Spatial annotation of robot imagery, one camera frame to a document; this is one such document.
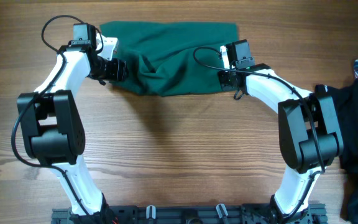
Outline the green cloth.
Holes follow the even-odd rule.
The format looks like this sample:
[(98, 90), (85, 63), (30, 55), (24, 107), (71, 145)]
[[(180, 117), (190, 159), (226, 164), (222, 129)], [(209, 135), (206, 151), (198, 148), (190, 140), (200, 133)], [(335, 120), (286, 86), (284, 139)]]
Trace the green cloth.
[(116, 57), (129, 75), (115, 87), (138, 95), (219, 93), (220, 46), (237, 41), (235, 23), (113, 21), (100, 26), (119, 41)]

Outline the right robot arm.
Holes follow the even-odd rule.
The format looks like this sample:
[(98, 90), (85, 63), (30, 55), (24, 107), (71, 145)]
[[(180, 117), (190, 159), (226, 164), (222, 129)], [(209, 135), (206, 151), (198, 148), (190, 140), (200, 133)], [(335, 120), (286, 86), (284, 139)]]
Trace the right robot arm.
[(224, 91), (234, 90), (259, 99), (278, 115), (279, 146), (286, 168), (272, 209), (289, 219), (308, 208), (318, 177), (344, 150), (331, 96), (312, 93), (279, 77), (264, 63), (256, 64), (246, 40), (219, 48), (223, 69), (218, 73)]

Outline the black mounting rail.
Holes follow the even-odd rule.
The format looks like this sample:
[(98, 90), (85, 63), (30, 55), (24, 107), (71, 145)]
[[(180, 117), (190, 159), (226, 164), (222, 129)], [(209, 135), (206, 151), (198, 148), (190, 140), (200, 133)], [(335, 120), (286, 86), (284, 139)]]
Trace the black mounting rail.
[[(269, 205), (243, 204), (225, 206), (198, 207), (148, 207), (110, 206), (115, 217), (109, 223), (270, 223), (268, 218)], [(70, 208), (53, 209), (50, 223), (91, 223), (88, 221), (74, 221), (74, 214)], [(288, 223), (328, 223), (325, 204), (309, 204), (301, 215), (292, 217)]]

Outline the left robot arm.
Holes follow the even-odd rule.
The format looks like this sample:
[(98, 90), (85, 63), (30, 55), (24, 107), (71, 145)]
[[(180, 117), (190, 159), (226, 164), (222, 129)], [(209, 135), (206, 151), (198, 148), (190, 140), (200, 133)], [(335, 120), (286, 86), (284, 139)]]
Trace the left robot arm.
[(117, 45), (116, 38), (104, 37), (91, 24), (74, 24), (73, 40), (57, 50), (46, 80), (17, 99), (16, 127), (22, 131), (25, 151), (60, 179), (75, 218), (100, 218), (106, 210), (104, 195), (83, 158), (85, 130), (75, 95), (86, 78), (103, 85), (128, 77), (126, 62), (113, 56)]

